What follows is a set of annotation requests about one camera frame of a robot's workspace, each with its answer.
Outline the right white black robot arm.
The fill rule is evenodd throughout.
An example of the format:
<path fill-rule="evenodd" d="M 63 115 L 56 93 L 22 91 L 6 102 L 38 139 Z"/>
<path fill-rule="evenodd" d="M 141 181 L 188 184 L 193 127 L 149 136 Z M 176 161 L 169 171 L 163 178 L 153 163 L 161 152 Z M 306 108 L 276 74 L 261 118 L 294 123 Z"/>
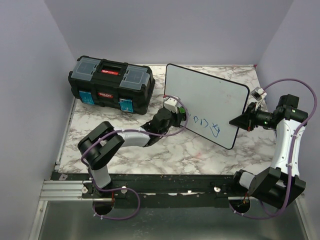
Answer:
<path fill-rule="evenodd" d="M 300 179 L 298 158 L 300 141 L 305 131 L 302 122 L 308 113 L 298 109 L 299 97 L 287 94 L 280 97 L 273 112 L 262 111 L 252 102 L 246 111 L 229 124 L 248 132 L 257 127 L 276 131 L 276 146 L 270 167 L 257 175 L 237 171 L 230 183 L 230 191 L 241 196 L 248 194 L 268 205 L 281 209 L 290 190 L 288 202 L 295 200 L 306 188 Z"/>

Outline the white dry-erase whiteboard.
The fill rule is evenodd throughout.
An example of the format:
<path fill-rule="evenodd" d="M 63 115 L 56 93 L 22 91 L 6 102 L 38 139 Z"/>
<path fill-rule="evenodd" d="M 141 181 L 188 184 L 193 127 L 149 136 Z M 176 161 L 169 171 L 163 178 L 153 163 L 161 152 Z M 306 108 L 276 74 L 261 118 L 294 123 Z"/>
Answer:
<path fill-rule="evenodd" d="M 234 147 L 239 129 L 229 122 L 244 112 L 248 86 L 169 63 L 164 93 L 186 106 L 188 130 L 227 150 Z"/>

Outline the green black whiteboard eraser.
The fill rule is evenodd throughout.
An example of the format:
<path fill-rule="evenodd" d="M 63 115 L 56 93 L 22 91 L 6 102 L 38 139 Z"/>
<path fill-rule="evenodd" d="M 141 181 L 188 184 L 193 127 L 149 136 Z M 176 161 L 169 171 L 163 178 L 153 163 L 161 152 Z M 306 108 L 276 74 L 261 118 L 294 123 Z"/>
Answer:
<path fill-rule="evenodd" d="M 187 114 L 184 107 L 178 108 L 178 116 L 181 119 L 181 121 L 185 121 L 187 119 Z"/>

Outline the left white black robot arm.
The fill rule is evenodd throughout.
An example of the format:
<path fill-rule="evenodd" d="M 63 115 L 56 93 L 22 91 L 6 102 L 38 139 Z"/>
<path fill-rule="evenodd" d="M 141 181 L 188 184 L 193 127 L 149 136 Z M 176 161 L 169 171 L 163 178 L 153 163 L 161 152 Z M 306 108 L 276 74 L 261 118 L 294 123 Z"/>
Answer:
<path fill-rule="evenodd" d="M 93 191 L 101 198 L 110 194 L 112 180 L 107 164 L 120 148 L 150 147 L 161 138 L 168 137 L 169 129 L 178 128 L 186 119 L 185 108 L 178 107 L 171 111 L 163 107 L 152 120 L 136 129 L 117 129 L 108 121 L 99 124 L 77 145 L 81 161 L 88 168 L 88 173 L 95 183 Z"/>

